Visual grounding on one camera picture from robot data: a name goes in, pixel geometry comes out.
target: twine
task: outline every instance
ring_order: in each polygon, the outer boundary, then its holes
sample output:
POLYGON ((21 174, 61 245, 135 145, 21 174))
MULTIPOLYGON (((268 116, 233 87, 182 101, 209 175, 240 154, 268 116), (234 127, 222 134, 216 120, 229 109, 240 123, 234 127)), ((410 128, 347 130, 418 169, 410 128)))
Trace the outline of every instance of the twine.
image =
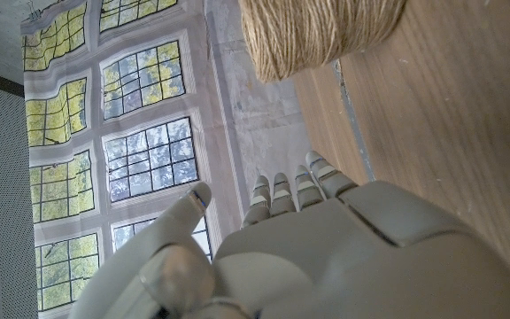
POLYGON ((390 34, 405 0, 239 0, 243 34, 262 82, 277 81, 390 34))

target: white robotic hand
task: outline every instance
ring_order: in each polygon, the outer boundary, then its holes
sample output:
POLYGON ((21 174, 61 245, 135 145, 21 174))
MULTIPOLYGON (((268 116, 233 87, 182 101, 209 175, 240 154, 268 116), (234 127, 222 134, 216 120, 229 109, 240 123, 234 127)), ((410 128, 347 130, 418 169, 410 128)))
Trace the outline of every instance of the white robotic hand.
POLYGON ((191 237, 198 183, 89 281, 71 318, 510 318, 510 268, 437 206, 385 182, 358 186, 317 152, 257 179, 242 229, 212 265, 191 237))
POLYGON ((196 183, 89 281, 69 318, 180 317, 213 294, 214 273, 191 233, 212 192, 196 183))

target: wooden table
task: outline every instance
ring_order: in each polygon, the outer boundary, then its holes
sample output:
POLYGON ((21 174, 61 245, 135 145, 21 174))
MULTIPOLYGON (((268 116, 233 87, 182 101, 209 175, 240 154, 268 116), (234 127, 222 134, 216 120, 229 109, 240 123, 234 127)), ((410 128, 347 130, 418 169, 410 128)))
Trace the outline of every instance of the wooden table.
POLYGON ((294 76, 313 147, 359 183, 367 155, 510 264, 510 0, 409 0, 390 38, 340 64, 342 85, 330 65, 294 76))

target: gray wall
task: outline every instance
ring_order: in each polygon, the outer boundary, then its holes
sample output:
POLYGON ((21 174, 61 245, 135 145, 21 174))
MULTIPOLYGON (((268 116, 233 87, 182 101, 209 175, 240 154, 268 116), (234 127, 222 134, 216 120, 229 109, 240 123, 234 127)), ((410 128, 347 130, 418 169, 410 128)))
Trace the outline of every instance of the gray wall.
POLYGON ((0 90, 0 318, 36 318, 25 104, 0 90))

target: grid window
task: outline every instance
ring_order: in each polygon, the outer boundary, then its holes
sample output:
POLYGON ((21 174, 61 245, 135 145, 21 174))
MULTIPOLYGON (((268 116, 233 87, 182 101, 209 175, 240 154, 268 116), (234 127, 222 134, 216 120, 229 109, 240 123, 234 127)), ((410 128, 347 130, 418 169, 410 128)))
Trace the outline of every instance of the grid window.
MULTIPOLYGON (((135 222, 132 224, 128 224, 121 227, 116 227, 113 229, 113 242, 115 244, 115 249, 120 249, 133 235, 143 230, 145 227, 151 225, 155 222, 154 219, 150 219, 143 222, 135 222)), ((210 239, 208 237, 208 230, 205 224, 205 217, 202 217, 194 232, 192 233, 192 237, 196 240, 196 242, 204 251, 205 256, 208 260, 212 261, 212 247, 210 246, 210 239)))
POLYGON ((104 0, 99 31, 124 25, 154 12, 161 12, 175 4, 176 0, 104 0))
POLYGON ((68 82, 47 100, 29 100, 27 134, 29 146, 62 144, 72 133, 86 128, 86 78, 68 82))
POLYGON ((132 54, 104 69, 104 120, 185 92, 178 41, 132 54))
POLYGON ((112 202, 197 181, 190 118, 105 143, 112 202))
POLYGON ((31 167, 33 222, 46 222, 94 209, 89 151, 73 160, 31 167))
POLYGON ((97 234, 35 247, 38 310, 76 301, 99 267, 97 234))
POLYGON ((60 13, 46 29, 23 37, 23 68, 40 71, 50 61, 84 44, 84 13, 86 3, 60 13))

